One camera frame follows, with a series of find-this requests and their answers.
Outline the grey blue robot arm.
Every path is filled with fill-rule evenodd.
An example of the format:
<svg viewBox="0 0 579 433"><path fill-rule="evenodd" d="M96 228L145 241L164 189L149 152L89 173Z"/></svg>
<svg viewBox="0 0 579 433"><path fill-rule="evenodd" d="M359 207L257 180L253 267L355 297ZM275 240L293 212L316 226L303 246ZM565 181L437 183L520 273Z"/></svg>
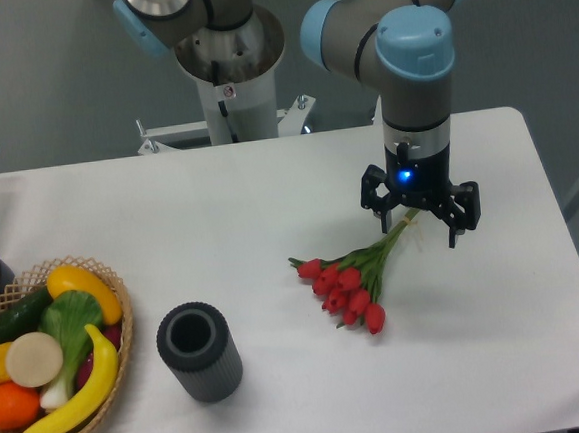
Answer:
<svg viewBox="0 0 579 433"><path fill-rule="evenodd" d="M451 74L448 13L462 0L320 0L300 47L321 69L376 90L385 166L370 166L360 201L383 227L396 206L433 213L455 240L477 227L478 185L450 180ZM279 133L274 71L282 25L253 0L115 0L124 30L149 55L172 51L197 84L212 143Z"/></svg>

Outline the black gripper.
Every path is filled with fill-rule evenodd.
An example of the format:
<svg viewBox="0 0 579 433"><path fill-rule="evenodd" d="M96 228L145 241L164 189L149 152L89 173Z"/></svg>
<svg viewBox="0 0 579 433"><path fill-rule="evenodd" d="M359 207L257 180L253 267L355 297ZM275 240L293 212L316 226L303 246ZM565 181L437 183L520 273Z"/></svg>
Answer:
<svg viewBox="0 0 579 433"><path fill-rule="evenodd" d="M448 247L478 226L481 209L479 184L450 182L450 122L420 131L384 128L386 173L369 165L361 177L360 201L380 220L383 234L392 227L394 204L432 211L449 228Z"/></svg>

